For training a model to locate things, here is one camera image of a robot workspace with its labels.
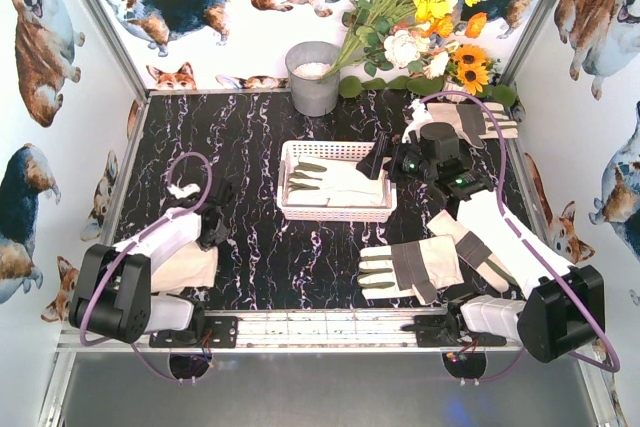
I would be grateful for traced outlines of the white plastic storage basket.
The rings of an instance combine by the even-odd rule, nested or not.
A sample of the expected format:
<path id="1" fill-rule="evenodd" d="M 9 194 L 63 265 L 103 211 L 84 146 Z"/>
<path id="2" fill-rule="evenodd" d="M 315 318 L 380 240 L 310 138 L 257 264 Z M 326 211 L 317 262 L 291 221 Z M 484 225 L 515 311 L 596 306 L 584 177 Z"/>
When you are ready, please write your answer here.
<path id="1" fill-rule="evenodd" d="M 371 142 L 289 140 L 281 149 L 276 204 L 287 220 L 384 223 L 398 205 L 386 172 L 357 164 Z"/>

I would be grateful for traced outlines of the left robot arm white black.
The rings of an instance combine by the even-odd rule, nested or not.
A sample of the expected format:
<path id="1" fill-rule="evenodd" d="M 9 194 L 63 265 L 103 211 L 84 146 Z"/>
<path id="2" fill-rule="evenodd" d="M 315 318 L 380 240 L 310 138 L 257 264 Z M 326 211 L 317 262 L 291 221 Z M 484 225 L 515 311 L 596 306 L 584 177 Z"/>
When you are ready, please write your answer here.
<path id="1" fill-rule="evenodd" d="M 127 240 L 86 251 L 69 310 L 83 345 L 133 344 L 155 333 L 178 333 L 185 343 L 202 336 L 203 307 L 180 293 L 214 283 L 233 186 L 218 178 L 205 189 L 172 185 L 169 191 L 173 197 L 157 221 Z"/>

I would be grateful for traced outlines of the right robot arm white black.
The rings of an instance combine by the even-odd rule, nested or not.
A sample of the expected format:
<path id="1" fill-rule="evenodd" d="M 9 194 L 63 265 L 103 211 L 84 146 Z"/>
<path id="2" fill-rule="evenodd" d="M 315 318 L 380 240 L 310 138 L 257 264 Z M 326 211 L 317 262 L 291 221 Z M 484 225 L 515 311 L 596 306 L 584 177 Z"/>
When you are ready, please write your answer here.
<path id="1" fill-rule="evenodd" d="M 463 162 L 451 125 L 426 124 L 406 143 L 381 133 L 357 169 L 369 179 L 386 172 L 393 182 L 421 181 L 446 203 L 428 223 L 432 237 L 362 249 L 357 281 L 366 299 L 414 296 L 428 305 L 438 290 L 463 283 L 459 265 L 466 263 L 494 289 L 517 287 L 524 297 L 463 301 L 469 331 L 519 342 L 543 363 L 603 333 L 602 276 L 573 266 L 527 229 L 491 180 Z"/>

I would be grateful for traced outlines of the grey metal bucket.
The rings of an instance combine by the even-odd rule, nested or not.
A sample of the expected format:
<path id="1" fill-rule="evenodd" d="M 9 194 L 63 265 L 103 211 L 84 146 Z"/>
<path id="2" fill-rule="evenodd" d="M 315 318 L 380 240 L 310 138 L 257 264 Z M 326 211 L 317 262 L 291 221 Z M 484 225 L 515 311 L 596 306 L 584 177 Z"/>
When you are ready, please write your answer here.
<path id="1" fill-rule="evenodd" d="M 285 56 L 296 110 L 307 117 L 322 117 L 337 105 L 340 74 L 333 70 L 339 48 L 323 41 L 293 46 Z"/>

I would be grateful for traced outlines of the right edge work glove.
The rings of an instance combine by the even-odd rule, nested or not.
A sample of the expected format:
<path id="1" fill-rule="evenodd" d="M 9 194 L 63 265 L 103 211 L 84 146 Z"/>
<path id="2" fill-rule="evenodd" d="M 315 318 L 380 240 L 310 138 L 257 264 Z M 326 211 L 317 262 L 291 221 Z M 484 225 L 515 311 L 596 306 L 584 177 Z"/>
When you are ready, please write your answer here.
<path id="1" fill-rule="evenodd" d="M 455 220 L 446 210 L 433 217 L 427 228 L 436 236 L 450 236 L 458 257 L 499 293 L 505 293 L 511 286 L 516 285 L 515 278 L 498 256 L 473 231 Z"/>

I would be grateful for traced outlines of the artificial flower bouquet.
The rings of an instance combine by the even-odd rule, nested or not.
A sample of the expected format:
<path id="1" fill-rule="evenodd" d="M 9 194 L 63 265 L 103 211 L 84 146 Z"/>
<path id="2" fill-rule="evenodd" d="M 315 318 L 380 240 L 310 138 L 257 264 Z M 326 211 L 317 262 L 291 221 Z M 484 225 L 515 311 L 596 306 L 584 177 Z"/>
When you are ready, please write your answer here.
<path id="1" fill-rule="evenodd" d="M 350 0 L 333 70 L 360 65 L 373 77 L 405 70 L 412 82 L 451 80 L 506 107 L 515 92 L 497 83 L 496 60 L 475 44 L 484 28 L 516 10 L 518 0 Z"/>

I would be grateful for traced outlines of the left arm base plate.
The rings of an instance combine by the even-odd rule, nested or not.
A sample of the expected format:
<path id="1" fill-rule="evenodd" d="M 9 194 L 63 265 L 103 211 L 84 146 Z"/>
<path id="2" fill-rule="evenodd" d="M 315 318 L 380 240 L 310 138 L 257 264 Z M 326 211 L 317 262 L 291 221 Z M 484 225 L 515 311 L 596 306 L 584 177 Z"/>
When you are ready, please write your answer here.
<path id="1" fill-rule="evenodd" d="M 186 330 L 164 330 L 149 337 L 151 348 L 211 348 L 236 347 L 239 319 L 236 316 L 211 316 L 193 319 Z"/>

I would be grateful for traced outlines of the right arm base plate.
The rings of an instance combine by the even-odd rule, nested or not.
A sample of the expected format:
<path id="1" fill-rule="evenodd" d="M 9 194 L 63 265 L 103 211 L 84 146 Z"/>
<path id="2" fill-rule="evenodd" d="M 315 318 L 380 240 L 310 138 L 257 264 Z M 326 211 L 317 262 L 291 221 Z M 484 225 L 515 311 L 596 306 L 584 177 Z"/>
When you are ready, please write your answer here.
<path id="1" fill-rule="evenodd" d="M 411 323 L 402 325 L 400 330 L 413 334 L 420 348 L 519 346 L 517 341 L 499 335 L 467 332 L 450 314 L 416 315 Z"/>

